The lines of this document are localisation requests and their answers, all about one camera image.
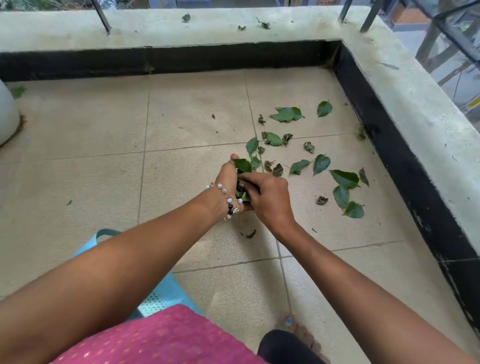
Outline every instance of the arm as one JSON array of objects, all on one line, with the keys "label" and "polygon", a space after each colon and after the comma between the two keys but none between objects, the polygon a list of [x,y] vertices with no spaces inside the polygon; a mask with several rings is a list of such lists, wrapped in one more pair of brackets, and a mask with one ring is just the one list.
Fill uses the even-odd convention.
[{"label": "arm", "polygon": [[266,173],[239,178],[259,219],[302,265],[372,363],[475,363],[296,223],[286,180]]},{"label": "arm", "polygon": [[[233,163],[216,183],[234,193]],[[0,363],[48,363],[123,322],[175,263],[227,214],[217,188],[108,239],[27,284],[0,303]]]}]

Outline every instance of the blue plastic chair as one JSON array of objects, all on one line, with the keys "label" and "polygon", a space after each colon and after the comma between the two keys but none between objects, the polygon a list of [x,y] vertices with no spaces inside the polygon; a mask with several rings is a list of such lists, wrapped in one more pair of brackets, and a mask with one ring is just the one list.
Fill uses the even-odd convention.
[{"label": "blue plastic chair", "polygon": [[[87,243],[85,243],[85,245],[75,252],[73,257],[75,258],[77,255],[80,255],[81,253],[86,252],[88,249],[96,246],[96,240],[100,236],[115,236],[118,234],[120,234],[120,231],[112,229],[101,229],[97,231],[96,234],[89,241],[87,241]],[[195,313],[203,315],[196,304],[193,303],[190,297],[179,286],[175,278],[173,278],[172,272],[169,272],[127,320],[148,317],[158,311],[164,310],[167,307],[174,306],[179,303],[184,304]]]}]

